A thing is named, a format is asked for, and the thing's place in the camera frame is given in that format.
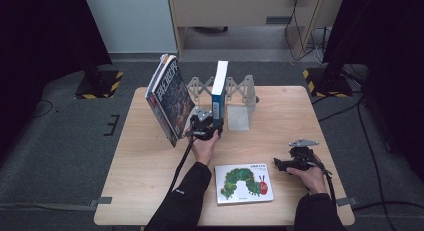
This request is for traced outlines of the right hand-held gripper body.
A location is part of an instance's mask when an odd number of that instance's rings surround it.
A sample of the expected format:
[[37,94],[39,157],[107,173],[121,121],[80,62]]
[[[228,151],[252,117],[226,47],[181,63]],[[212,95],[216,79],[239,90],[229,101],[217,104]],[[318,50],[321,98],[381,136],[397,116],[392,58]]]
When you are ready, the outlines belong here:
[[290,167],[306,171],[310,167],[318,165],[318,161],[314,156],[313,150],[310,149],[311,145],[318,145],[318,142],[300,138],[299,140],[293,141],[289,144],[291,147],[289,153],[293,158],[293,162],[290,164]]

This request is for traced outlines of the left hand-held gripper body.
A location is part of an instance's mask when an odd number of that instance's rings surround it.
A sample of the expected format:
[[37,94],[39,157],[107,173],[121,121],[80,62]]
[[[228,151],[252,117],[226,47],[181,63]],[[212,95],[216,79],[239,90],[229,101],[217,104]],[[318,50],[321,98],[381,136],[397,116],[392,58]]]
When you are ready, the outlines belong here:
[[212,138],[213,133],[213,113],[211,110],[202,110],[200,107],[194,108],[194,113],[190,118],[190,136],[207,141]]

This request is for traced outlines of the metal expandable book rack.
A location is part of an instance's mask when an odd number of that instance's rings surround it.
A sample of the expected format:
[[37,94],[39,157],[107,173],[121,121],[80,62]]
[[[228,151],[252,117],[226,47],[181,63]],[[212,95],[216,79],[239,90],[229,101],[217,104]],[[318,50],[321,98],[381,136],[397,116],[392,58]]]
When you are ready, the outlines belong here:
[[205,83],[198,77],[191,79],[188,90],[196,105],[193,113],[201,121],[207,118],[213,118],[215,124],[223,121],[229,131],[249,131],[252,114],[259,102],[253,76],[246,75],[240,83],[227,77],[222,90],[214,93],[213,88],[213,77]]

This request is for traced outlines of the dark illustrated book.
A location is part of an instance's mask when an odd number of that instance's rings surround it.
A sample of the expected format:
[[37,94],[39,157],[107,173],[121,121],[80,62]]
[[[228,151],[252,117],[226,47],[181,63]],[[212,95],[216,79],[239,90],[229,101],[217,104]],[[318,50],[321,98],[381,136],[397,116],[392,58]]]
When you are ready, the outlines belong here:
[[175,55],[163,54],[150,80],[145,99],[173,147],[183,138],[195,107]]

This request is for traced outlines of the white caterpillar picture book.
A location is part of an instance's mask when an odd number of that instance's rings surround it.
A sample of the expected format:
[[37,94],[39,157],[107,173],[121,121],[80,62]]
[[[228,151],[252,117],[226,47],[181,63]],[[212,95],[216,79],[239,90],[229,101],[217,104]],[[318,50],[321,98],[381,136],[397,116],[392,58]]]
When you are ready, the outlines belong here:
[[219,165],[214,168],[219,205],[274,200],[268,167],[264,163]]

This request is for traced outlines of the blue book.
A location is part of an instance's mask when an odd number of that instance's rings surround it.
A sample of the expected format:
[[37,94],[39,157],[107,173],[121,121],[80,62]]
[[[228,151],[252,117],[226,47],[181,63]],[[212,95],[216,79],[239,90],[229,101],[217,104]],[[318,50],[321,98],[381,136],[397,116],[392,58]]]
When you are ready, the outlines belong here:
[[212,96],[212,115],[213,125],[218,126],[223,122],[225,92],[226,92],[226,76],[227,76],[227,61],[219,61],[214,77],[214,83],[211,91]]

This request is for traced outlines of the person's right hand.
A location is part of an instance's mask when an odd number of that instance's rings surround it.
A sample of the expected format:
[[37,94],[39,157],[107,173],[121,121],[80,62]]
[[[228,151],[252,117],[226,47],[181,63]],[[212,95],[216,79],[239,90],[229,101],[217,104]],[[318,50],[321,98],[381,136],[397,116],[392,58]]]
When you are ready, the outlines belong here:
[[324,174],[319,167],[313,166],[308,170],[299,170],[294,168],[294,172],[289,174],[298,176],[309,189],[311,195],[322,194],[327,192],[324,181]]

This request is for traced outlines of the person's left hand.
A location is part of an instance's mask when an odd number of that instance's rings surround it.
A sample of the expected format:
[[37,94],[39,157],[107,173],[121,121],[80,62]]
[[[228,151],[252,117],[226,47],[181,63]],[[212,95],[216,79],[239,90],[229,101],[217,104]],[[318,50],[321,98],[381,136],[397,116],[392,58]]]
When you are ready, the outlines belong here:
[[210,164],[214,154],[215,143],[218,139],[218,132],[215,131],[211,139],[207,141],[196,139],[193,142],[192,151],[197,162],[200,162],[206,166]]

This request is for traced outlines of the grey tape strip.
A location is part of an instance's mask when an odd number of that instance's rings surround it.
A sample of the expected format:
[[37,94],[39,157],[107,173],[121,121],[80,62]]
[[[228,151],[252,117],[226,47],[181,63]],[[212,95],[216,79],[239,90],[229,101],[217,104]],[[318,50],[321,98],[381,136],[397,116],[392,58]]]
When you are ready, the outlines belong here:
[[90,207],[97,207],[99,204],[111,204],[112,197],[99,197],[97,199],[92,199],[89,202]]
[[359,203],[356,197],[344,197],[336,200],[336,204],[341,207],[345,205],[357,205]]

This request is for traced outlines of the black stand with striped base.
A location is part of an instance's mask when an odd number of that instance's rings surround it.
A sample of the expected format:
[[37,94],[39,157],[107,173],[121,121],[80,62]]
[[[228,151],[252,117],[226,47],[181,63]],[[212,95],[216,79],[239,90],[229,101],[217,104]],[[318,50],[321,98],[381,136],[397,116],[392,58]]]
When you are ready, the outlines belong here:
[[331,59],[325,67],[307,68],[302,74],[313,97],[349,97],[352,89],[342,76],[343,63]]
[[122,71],[101,71],[87,54],[78,54],[77,61],[84,72],[75,91],[77,99],[111,98],[115,94],[123,76]]

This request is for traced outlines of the wooden cabinet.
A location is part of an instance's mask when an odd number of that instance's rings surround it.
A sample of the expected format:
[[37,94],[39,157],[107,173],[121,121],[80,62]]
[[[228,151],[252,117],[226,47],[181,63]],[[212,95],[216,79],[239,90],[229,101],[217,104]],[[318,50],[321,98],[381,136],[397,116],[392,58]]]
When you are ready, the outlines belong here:
[[343,0],[168,0],[179,54],[190,27],[284,25],[296,56],[306,53],[311,33],[331,27]]

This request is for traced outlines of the white panel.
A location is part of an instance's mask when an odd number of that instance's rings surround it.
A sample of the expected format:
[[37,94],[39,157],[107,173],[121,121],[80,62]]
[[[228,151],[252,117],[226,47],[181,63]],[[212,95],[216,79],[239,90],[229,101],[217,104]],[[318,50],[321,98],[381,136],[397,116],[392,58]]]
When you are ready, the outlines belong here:
[[176,53],[168,0],[86,0],[109,53]]

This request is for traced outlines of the black curtain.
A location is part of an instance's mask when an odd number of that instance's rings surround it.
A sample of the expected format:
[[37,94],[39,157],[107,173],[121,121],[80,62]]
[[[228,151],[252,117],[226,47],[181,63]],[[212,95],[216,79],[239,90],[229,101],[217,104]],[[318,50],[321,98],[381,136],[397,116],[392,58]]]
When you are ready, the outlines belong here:
[[0,155],[52,80],[110,58],[86,0],[0,0]]
[[424,0],[343,0],[324,55],[326,77],[363,64],[364,89],[389,147],[424,179]]

